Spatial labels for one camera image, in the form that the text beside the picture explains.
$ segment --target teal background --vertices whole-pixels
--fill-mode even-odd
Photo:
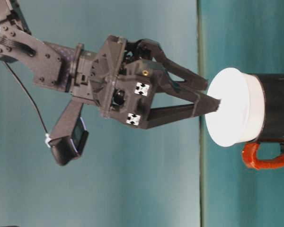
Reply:
[[[284,0],[200,0],[201,74],[222,69],[284,72]],[[222,148],[203,121],[203,226],[284,227],[284,168],[256,171],[241,160],[243,144]],[[262,144],[260,158],[279,145]]]
[[[20,0],[40,40],[98,51],[109,34],[150,38],[167,56],[197,71],[195,0]],[[32,85],[12,65],[44,116],[55,124],[70,95]],[[156,105],[177,99],[156,98]],[[133,130],[83,109],[90,136],[83,157],[66,167],[44,144],[35,111],[0,63],[0,226],[199,226],[198,119]]]

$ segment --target screw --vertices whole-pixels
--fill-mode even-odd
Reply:
[[[143,71],[142,71],[142,74],[143,74],[144,76],[148,76],[150,73],[149,73],[147,70],[143,70]]]

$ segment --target mug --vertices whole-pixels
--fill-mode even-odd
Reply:
[[[247,167],[284,166],[284,74],[247,74],[226,68],[215,76],[207,94],[221,100],[216,112],[205,115],[215,143],[229,147],[245,142],[242,158]],[[279,143],[281,154],[257,159],[261,142]]]

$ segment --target black cable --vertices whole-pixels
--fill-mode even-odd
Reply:
[[[40,121],[41,121],[42,127],[43,127],[45,133],[47,134],[48,132],[47,132],[46,126],[45,126],[45,124],[44,124],[44,121],[43,121],[43,119],[42,119],[42,116],[41,116],[41,114],[40,114],[40,111],[39,111],[38,106],[36,105],[35,101],[34,101],[33,98],[31,97],[31,95],[29,94],[28,90],[25,88],[24,84],[21,82],[21,80],[19,79],[19,77],[18,77],[18,76],[16,75],[16,73],[12,70],[12,68],[11,68],[5,61],[3,61],[2,63],[3,63],[3,64],[5,65],[5,67],[10,71],[10,73],[13,75],[13,77],[15,78],[15,80],[17,81],[17,83],[21,86],[21,88],[23,89],[23,91],[24,91],[24,92],[26,93],[26,95],[28,96],[30,102],[32,103],[33,107],[35,108],[35,110],[36,110],[36,112],[37,112],[37,114],[38,114],[38,117],[39,117],[39,119],[40,119]]]

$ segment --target orange handle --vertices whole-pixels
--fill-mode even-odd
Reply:
[[[267,160],[257,159],[259,143],[246,143],[242,150],[243,162],[248,168],[254,169],[277,169],[284,166],[284,143],[280,143],[281,154],[278,157]]]

